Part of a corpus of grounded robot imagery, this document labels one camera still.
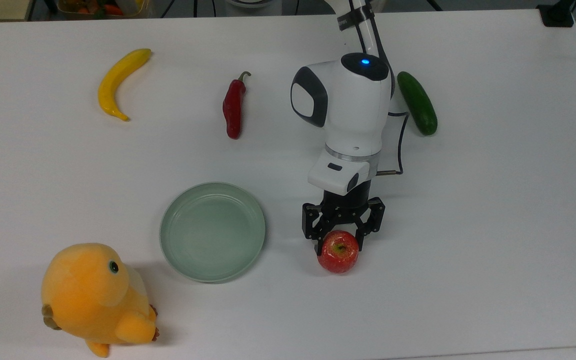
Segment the yellow stuffed animal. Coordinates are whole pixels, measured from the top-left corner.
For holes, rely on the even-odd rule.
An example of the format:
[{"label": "yellow stuffed animal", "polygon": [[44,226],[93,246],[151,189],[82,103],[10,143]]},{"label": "yellow stuffed animal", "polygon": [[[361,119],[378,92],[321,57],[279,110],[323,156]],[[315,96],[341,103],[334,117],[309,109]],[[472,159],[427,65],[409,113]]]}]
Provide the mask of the yellow stuffed animal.
[{"label": "yellow stuffed animal", "polygon": [[109,344],[157,340],[157,312],[139,273],[105,244],[74,244],[52,259],[41,284],[43,322],[86,340],[108,357]]}]

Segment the plush toy foot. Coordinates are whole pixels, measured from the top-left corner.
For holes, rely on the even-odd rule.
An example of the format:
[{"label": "plush toy foot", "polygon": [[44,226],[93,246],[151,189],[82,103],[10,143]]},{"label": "plush toy foot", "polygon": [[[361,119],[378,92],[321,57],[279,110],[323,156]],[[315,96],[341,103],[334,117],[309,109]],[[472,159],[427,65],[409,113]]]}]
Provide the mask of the plush toy foot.
[{"label": "plush toy foot", "polygon": [[100,344],[98,342],[92,342],[86,340],[86,345],[92,351],[92,353],[99,358],[107,358],[108,353],[110,353],[110,345],[109,344]]}]

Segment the apple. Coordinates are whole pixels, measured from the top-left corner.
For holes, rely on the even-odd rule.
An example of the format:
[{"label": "apple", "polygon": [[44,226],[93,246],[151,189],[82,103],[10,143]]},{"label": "apple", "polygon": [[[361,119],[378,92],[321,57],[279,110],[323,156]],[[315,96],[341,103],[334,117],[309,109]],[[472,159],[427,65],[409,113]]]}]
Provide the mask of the apple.
[{"label": "apple", "polygon": [[327,271],[342,274],[355,266],[359,243],[348,231],[333,230],[324,237],[321,255],[317,260]]}]

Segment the green cucumber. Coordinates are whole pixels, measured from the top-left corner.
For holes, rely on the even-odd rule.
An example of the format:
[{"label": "green cucumber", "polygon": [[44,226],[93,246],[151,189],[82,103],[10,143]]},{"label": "green cucumber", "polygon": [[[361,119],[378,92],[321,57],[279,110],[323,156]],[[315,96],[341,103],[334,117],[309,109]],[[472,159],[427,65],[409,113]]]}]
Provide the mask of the green cucumber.
[{"label": "green cucumber", "polygon": [[406,71],[397,75],[397,82],[419,132],[425,136],[434,134],[437,131],[437,114],[424,88]]}]

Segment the floor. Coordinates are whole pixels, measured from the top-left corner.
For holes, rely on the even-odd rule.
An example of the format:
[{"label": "floor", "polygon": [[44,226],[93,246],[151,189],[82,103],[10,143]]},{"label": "floor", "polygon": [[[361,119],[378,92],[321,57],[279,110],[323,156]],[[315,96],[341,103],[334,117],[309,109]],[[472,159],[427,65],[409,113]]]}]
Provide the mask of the floor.
[{"label": "floor", "polygon": [[[169,7],[166,18],[191,18],[194,13],[193,2],[190,0],[151,0],[154,14],[159,18]],[[285,16],[333,14],[332,9],[324,0],[281,0],[281,11]],[[386,3],[382,12],[424,12],[435,11],[426,0],[384,0]],[[539,4],[551,5],[556,0],[437,0],[445,11],[459,10],[496,10],[496,9],[535,9]],[[198,0],[197,16],[226,16],[225,0]],[[61,14],[50,14],[43,0],[36,0],[30,16],[32,21],[64,20]]]}]

